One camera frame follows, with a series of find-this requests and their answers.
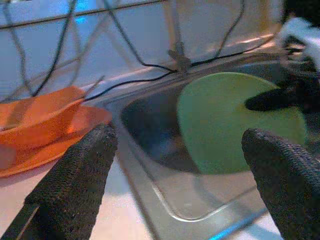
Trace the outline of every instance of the stainless steel sink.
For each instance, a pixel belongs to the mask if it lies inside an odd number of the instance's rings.
[[[118,158],[157,239],[220,239],[266,211],[250,171],[202,175],[181,137],[180,92],[190,81],[217,72],[247,73],[274,83],[286,77],[275,55],[251,54],[198,68],[188,79],[168,79],[94,102],[112,111]],[[315,136],[317,117],[307,117]]]

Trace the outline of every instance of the white countertop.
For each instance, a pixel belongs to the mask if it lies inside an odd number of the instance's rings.
[[[56,162],[0,178],[0,236],[23,206],[25,197]],[[111,166],[91,240],[152,240],[118,160]],[[282,240],[270,214],[233,233],[229,240]]]

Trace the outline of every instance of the white tile wall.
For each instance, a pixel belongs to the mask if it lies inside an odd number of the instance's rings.
[[[279,1],[270,1],[270,9],[274,9],[277,12],[279,8],[275,2]],[[261,19],[259,4],[260,1],[246,0],[247,7],[244,18],[234,29],[227,45],[261,35],[260,26],[263,19]],[[166,1],[123,8],[116,11],[116,16],[122,23],[129,38],[147,63],[167,64],[170,61],[167,50],[171,48],[174,38],[170,31],[171,22],[168,17],[170,16],[168,6],[169,2]],[[225,32],[239,14],[240,1],[179,0],[178,7],[181,34],[186,54],[193,60],[199,60],[213,56]],[[96,24],[105,14],[107,13],[76,18],[75,21],[82,48]],[[0,24],[2,23],[1,19],[3,19],[2,12],[0,13]],[[26,51],[28,78],[49,69],[63,23],[64,19],[16,28],[16,32]],[[74,32],[70,28],[65,39],[60,63],[76,56],[74,42]],[[57,70],[41,93],[51,92],[67,86],[73,77],[75,66],[76,64],[71,64],[68,67]],[[125,81],[126,77],[117,78],[117,76],[132,73],[141,68],[142,66],[131,54],[114,23],[108,17],[106,24],[100,29],[92,48],[82,61],[79,77],[75,84],[77,86],[85,86],[94,82],[101,75],[105,75],[106,84],[110,85],[112,83],[108,82],[108,79]],[[152,73],[148,72],[149,75],[152,74],[153,76],[161,73],[163,71],[159,70]],[[137,74],[136,77],[142,78],[146,77],[146,75]],[[0,30],[0,100],[20,86],[21,82],[20,58],[12,42],[10,32],[8,29]]]

